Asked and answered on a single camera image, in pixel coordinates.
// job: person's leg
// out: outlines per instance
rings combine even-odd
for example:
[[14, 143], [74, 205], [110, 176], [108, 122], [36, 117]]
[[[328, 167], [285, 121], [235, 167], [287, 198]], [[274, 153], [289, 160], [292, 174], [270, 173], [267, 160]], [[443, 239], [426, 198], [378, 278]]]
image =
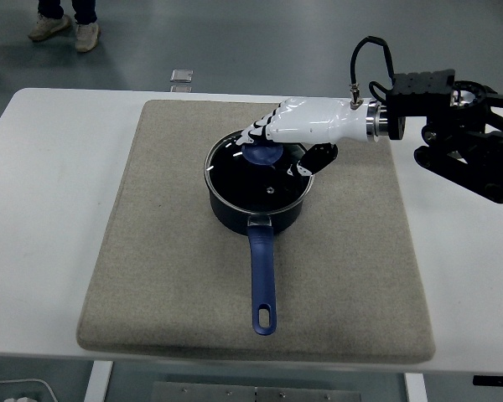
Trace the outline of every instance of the person's leg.
[[39, 19], [28, 37], [34, 42], [45, 40], [70, 27], [70, 17], [64, 14], [60, 0], [39, 0]]
[[72, 0], [75, 9], [75, 19], [79, 25], [87, 25], [97, 20], [95, 0]]
[[39, 0], [37, 11], [46, 18], [60, 19], [64, 16], [60, 0]]
[[78, 23], [75, 48], [77, 52], [89, 52], [97, 46], [101, 34], [99, 24], [96, 22], [95, 0], [72, 1], [76, 12], [75, 19]]

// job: blue saucepan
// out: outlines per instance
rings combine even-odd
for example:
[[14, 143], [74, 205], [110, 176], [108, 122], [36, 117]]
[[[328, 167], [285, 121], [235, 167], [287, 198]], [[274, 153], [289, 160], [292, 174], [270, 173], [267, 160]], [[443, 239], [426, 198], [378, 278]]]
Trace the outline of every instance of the blue saucepan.
[[302, 145], [251, 149], [236, 145], [240, 133], [234, 132], [212, 147], [205, 159], [205, 181], [218, 220], [249, 238], [252, 326], [258, 334], [270, 335], [277, 326], [274, 235], [296, 220], [313, 177], [288, 174], [305, 153]]

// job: white sneaker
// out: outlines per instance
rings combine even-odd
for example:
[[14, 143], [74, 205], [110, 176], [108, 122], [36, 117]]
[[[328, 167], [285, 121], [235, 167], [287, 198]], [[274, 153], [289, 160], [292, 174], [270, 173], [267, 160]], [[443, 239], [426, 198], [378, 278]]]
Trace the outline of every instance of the white sneaker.
[[76, 44], [77, 52], [89, 52], [99, 43], [101, 28], [98, 23], [88, 23], [87, 25], [78, 25], [76, 27]]
[[54, 35], [63, 29], [70, 27], [70, 17], [65, 15], [60, 18], [46, 18], [44, 15], [38, 14], [39, 19], [35, 24], [32, 32], [28, 34], [28, 37], [34, 42], [39, 42], [45, 40], [50, 36]]

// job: blue pot handle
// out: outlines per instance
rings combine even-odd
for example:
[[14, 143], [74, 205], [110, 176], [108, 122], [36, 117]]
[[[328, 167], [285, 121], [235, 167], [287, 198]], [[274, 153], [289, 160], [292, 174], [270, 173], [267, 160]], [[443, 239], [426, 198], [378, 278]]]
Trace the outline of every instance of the blue pot handle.
[[274, 283], [274, 229], [270, 219], [251, 216], [247, 227], [251, 251], [251, 319], [259, 335], [276, 331], [276, 287]]

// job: pot lid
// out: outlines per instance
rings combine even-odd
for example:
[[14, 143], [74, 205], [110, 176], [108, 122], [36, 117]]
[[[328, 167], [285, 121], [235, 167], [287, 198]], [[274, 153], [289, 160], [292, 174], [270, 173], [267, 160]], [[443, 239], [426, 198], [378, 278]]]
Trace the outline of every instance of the pot lid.
[[249, 212], [274, 212], [299, 203], [312, 180], [291, 176], [288, 169], [300, 160], [305, 148], [300, 144], [240, 146], [236, 145], [240, 134], [237, 131], [221, 139], [207, 156], [205, 181], [213, 194], [225, 204]]

